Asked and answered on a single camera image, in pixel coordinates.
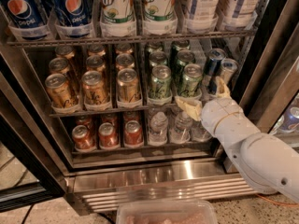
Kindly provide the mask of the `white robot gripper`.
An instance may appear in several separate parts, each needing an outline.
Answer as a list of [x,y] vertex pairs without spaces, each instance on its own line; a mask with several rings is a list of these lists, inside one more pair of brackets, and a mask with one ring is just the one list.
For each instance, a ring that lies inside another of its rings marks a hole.
[[202,102],[175,97],[179,108],[195,121],[202,121],[204,128],[224,147],[245,140],[260,130],[245,116],[238,103],[230,98],[230,90],[221,77],[216,77],[217,99],[207,102],[202,109]]

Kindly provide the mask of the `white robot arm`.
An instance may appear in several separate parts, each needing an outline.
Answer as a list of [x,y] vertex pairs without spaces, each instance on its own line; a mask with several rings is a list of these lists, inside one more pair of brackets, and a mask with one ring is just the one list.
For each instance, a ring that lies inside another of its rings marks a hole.
[[229,94],[206,103],[176,96],[177,105],[218,139],[247,184],[262,194],[280,192],[299,203],[299,153],[263,133]]

